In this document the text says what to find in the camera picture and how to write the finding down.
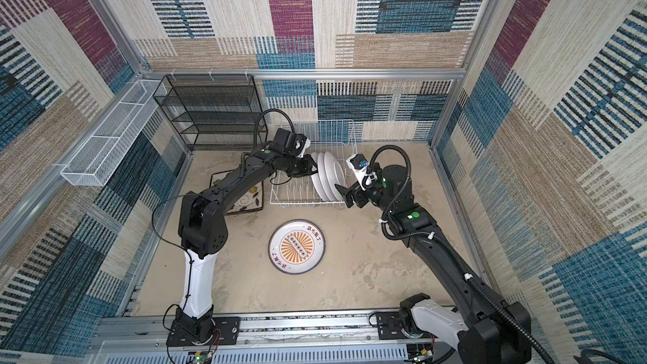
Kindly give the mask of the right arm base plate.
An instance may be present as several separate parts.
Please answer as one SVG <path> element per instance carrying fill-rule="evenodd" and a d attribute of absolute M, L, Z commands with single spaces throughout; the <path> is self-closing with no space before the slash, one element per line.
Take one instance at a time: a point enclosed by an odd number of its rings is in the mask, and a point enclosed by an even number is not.
<path fill-rule="evenodd" d="M 377 311 L 376 320 L 380 340 L 419 339 L 421 332 L 414 325 L 411 314 L 406 309 L 398 311 Z"/>

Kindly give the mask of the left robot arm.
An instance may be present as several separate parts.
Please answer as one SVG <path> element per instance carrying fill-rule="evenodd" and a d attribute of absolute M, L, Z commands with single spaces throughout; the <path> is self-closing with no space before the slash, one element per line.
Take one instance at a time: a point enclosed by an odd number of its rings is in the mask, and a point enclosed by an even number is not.
<path fill-rule="evenodd" d="M 183 197 L 178 234 L 185 251 L 185 295 L 173 325 L 195 342 L 206 342 L 215 330 L 212 281 L 217 254 L 228 239 L 229 210 L 254 185 L 277 172 L 290 178 L 315 174 L 317 165 L 307 153 L 310 145 L 305 135 L 280 128 L 271 141 L 244 154 L 239 166 L 220 182 Z"/>

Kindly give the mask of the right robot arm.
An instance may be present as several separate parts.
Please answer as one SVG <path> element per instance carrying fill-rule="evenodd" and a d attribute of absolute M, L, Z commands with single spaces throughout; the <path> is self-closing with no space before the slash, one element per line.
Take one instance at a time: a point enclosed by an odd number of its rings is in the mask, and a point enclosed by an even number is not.
<path fill-rule="evenodd" d="M 528 363 L 534 339 L 531 318 L 520 303 L 507 303 L 451 246 L 434 217 L 414 200 L 411 168 L 381 168 L 357 154 L 348 160 L 357 181 L 339 186 L 347 207 L 372 204 L 382 215 L 382 234 L 400 241 L 433 272 L 453 300 L 443 308 L 423 293 L 402 301 L 400 322 L 407 336 L 434 335 L 464 363 Z"/>

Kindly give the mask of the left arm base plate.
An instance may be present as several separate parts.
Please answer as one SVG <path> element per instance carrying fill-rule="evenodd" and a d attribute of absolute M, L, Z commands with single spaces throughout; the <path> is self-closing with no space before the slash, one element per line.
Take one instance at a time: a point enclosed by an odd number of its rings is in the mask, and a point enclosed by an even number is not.
<path fill-rule="evenodd" d="M 209 318 L 192 333 L 189 326 L 175 320 L 166 340 L 168 347 L 215 347 L 235 345 L 239 337 L 239 317 Z"/>

